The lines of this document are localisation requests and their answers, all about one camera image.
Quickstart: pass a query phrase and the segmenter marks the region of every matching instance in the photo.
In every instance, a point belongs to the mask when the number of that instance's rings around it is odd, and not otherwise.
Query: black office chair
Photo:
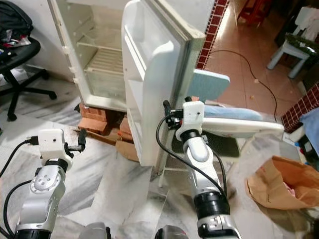
[[[16,103],[18,101],[19,94],[21,92],[32,92],[49,95],[49,97],[54,100],[56,99],[56,94],[54,91],[41,90],[36,88],[27,87],[31,82],[35,81],[39,77],[44,79],[49,78],[49,74],[46,70],[40,70],[35,75],[31,76],[29,79],[25,80],[21,84],[16,80],[16,78],[11,73],[11,69],[25,63],[27,60],[31,59],[35,56],[41,49],[40,43],[29,37],[30,45],[21,46],[17,48],[11,48],[12,51],[16,54],[12,58],[0,63],[0,74],[3,74],[4,79],[12,85],[12,88],[0,91],[0,97],[9,93],[14,93],[12,97],[12,101],[8,110],[8,120],[14,121],[16,120],[16,115],[14,114],[14,110],[16,107]]]

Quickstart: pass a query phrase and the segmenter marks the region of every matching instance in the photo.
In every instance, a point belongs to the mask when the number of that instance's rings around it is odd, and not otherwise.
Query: red stool
[[[242,17],[247,20],[248,25],[253,23],[261,25],[270,11],[272,0],[255,0],[253,7],[247,7],[249,2],[250,0],[246,1],[238,15],[237,21]]]

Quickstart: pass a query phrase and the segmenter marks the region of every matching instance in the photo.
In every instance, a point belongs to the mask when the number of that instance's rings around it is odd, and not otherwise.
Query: white marble floor
[[[7,122],[6,112],[0,113],[3,129],[0,168],[18,143],[36,135],[40,129],[62,128],[67,142],[77,142],[71,127],[80,119],[80,114],[73,110],[80,102],[75,86],[58,80],[39,80],[34,86],[55,90],[58,99],[51,101],[44,97],[39,101],[38,97],[25,94],[19,98],[16,121]],[[9,101],[9,97],[1,97],[0,109],[6,110]],[[298,159],[291,145],[272,136],[256,138],[229,175],[228,187],[233,187],[235,192],[230,200],[231,213],[244,239],[295,239],[295,231],[306,231],[306,227],[296,227],[296,222],[305,224],[298,214],[265,209],[245,193],[245,178],[272,155]],[[8,191],[32,178],[39,166],[37,147],[23,146],[0,180],[0,215]],[[191,239],[197,239],[197,219],[185,173],[168,172],[164,187],[158,188],[158,177],[150,182],[151,170],[126,160],[113,146],[88,138],[86,150],[75,155],[73,168],[67,172],[67,190],[59,206],[52,238],[76,239],[84,226],[102,221],[111,227],[112,238],[117,239],[152,239],[157,229],[167,224],[179,226]],[[27,186],[20,188],[10,201],[8,212],[12,228],[27,190]]]

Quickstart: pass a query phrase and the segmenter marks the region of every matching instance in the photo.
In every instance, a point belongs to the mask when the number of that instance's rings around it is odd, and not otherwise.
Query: black bag
[[[21,8],[9,1],[0,0],[1,42],[19,42],[23,36],[30,36],[32,29],[31,18]]]

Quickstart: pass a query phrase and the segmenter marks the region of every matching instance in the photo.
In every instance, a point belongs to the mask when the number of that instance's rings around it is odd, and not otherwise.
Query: paper bag
[[[295,190],[294,197],[284,182]],[[301,209],[319,206],[319,173],[312,167],[273,156],[246,180],[248,195],[267,208]]]

